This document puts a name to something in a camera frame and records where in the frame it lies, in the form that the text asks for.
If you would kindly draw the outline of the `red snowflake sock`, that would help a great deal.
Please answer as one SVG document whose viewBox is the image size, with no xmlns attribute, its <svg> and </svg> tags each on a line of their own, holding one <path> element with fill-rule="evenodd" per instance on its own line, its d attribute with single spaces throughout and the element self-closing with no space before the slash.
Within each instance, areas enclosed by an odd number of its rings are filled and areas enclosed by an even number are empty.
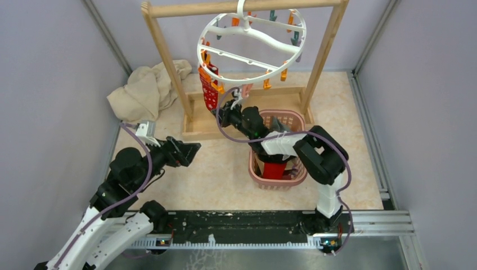
<svg viewBox="0 0 477 270">
<path fill-rule="evenodd" d="M 213 79 L 213 77 L 205 71 L 203 66 L 199 66 L 198 71 L 205 106 L 211 111 L 217 107 L 219 94 L 224 94 L 224 86 L 223 83 Z"/>
</svg>

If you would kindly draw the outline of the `black sock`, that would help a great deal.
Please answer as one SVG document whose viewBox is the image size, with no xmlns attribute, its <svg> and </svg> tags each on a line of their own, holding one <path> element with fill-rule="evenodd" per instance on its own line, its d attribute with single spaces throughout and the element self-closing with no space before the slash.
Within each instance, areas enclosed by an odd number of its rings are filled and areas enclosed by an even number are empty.
<svg viewBox="0 0 477 270">
<path fill-rule="evenodd" d="M 258 158 L 258 160 L 262 161 L 263 163 L 275 163 L 275 164 L 287 163 L 290 160 L 295 158 L 295 156 L 284 155 L 284 154 L 268 155 L 266 152 L 255 153 L 255 155 Z"/>
</svg>

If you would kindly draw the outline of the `plain red sock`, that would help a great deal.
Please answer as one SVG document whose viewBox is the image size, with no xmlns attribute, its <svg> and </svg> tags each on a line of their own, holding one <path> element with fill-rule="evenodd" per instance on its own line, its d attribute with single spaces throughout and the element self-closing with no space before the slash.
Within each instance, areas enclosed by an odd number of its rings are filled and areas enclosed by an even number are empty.
<svg viewBox="0 0 477 270">
<path fill-rule="evenodd" d="M 286 163 L 264 163 L 262 177 L 264 179 L 281 180 L 286 167 Z"/>
</svg>

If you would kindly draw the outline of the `pink plastic laundry basket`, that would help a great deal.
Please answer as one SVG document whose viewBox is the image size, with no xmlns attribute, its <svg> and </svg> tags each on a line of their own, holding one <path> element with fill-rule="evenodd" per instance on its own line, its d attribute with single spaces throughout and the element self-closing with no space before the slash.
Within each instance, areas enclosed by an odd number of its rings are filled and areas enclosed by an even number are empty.
<svg viewBox="0 0 477 270">
<path fill-rule="evenodd" d="M 280 122 L 291 129 L 291 132 L 285 132 L 286 134 L 305 130 L 305 121 L 303 117 L 294 111 L 262 110 L 259 113 L 264 120 L 264 125 L 267 128 L 270 127 L 271 117 L 275 116 Z M 308 176 L 303 163 L 300 161 L 296 151 L 293 148 L 293 145 L 298 140 L 304 138 L 304 135 L 298 134 L 284 137 L 283 134 L 284 133 L 271 131 L 272 136 L 278 135 L 279 137 L 264 142 L 264 149 L 268 155 L 284 154 L 295 156 L 294 159 L 286 163 L 287 167 L 281 180 L 264 179 L 262 177 L 264 163 L 258 160 L 254 152 L 250 152 L 249 174 L 258 187 L 263 190 L 286 191 L 300 185 Z"/>
</svg>

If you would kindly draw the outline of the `grey sock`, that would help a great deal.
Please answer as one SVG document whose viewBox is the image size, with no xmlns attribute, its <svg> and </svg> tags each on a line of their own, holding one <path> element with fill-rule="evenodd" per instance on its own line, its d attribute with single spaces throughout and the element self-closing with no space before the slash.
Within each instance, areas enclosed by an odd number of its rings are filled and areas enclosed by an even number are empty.
<svg viewBox="0 0 477 270">
<path fill-rule="evenodd" d="M 288 126 L 284 125 L 282 122 L 280 122 L 275 116 L 271 117 L 269 129 L 273 132 L 279 133 L 291 132 L 291 129 Z"/>
</svg>

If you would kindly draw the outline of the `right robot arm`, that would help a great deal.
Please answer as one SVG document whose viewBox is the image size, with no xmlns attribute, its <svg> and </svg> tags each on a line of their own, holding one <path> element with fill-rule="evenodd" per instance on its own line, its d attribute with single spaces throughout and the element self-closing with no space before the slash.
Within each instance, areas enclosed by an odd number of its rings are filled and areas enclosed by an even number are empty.
<svg viewBox="0 0 477 270">
<path fill-rule="evenodd" d="M 226 103 L 212 109 L 220 132 L 233 127 L 245 136 L 253 156 L 264 164 L 262 177 L 282 178 L 289 161 L 297 162 L 320 186 L 316 205 L 317 226 L 331 232 L 339 224 L 344 204 L 340 191 L 343 174 L 350 173 L 349 155 L 319 125 L 304 130 L 304 119 L 290 110 L 259 110 L 256 106 L 242 108 Z"/>
</svg>

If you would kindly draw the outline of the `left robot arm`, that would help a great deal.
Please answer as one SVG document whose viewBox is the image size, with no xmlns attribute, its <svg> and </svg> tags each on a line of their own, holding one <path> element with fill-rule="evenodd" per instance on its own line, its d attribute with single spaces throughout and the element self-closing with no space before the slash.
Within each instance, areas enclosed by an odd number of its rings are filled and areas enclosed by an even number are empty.
<svg viewBox="0 0 477 270">
<path fill-rule="evenodd" d="M 72 236 L 52 259 L 38 263 L 36 269 L 105 269 L 141 237 L 167 229 L 168 211 L 155 200 L 144 203 L 129 218 L 125 214 L 151 179 L 163 175 L 166 166 L 191 165 L 201 144 L 169 136 L 164 140 L 147 138 L 139 145 L 144 155 L 134 147 L 117 153 Z"/>
</svg>

